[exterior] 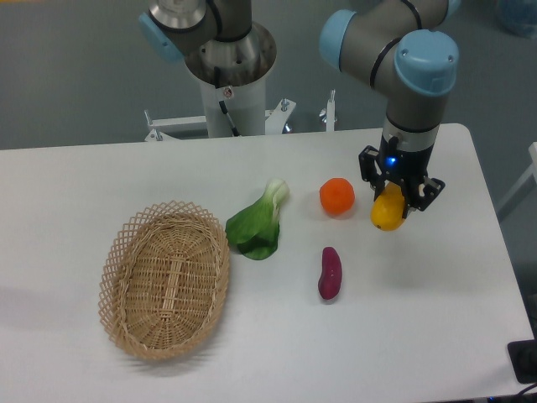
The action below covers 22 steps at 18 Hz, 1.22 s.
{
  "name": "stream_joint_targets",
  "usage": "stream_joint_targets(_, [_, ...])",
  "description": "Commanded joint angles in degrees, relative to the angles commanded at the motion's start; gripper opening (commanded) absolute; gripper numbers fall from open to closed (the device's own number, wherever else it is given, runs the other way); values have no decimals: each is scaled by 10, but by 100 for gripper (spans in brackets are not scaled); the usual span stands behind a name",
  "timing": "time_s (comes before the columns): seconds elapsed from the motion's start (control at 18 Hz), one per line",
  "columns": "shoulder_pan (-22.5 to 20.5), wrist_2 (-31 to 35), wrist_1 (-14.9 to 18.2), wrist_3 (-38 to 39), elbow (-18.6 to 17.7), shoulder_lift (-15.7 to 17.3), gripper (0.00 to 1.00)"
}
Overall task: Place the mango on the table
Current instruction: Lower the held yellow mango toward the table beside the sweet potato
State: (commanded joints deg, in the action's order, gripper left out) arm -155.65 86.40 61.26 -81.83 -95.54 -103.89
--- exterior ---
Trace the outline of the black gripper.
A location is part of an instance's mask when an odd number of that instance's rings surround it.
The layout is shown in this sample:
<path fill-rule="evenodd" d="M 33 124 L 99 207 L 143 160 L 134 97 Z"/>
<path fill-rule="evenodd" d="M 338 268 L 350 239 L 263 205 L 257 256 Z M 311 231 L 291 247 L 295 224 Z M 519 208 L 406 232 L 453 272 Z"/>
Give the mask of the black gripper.
<path fill-rule="evenodd" d="M 373 190 L 373 200 L 391 181 L 401 184 L 403 219 L 426 210 L 446 187 L 444 181 L 427 177 L 431 153 L 432 132 L 383 132 L 379 149 L 368 145 L 358 155 L 362 180 Z"/>

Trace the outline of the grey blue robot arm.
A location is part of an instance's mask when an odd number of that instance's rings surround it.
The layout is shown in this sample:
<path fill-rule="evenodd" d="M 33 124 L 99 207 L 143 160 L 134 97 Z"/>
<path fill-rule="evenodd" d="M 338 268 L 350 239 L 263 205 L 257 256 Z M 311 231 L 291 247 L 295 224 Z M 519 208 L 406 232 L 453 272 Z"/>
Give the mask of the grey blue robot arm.
<path fill-rule="evenodd" d="M 383 1 L 363 15 L 339 10 L 321 30 L 322 59 L 387 98 L 380 145 L 358 160 L 376 195 L 400 187 L 405 212 L 425 210 L 445 186 L 427 169 L 459 60 L 438 26 L 458 6 Z M 138 23 L 163 59 L 184 62 L 200 83 L 210 136 L 268 132 L 265 81 L 277 50 L 249 1 L 152 1 Z"/>

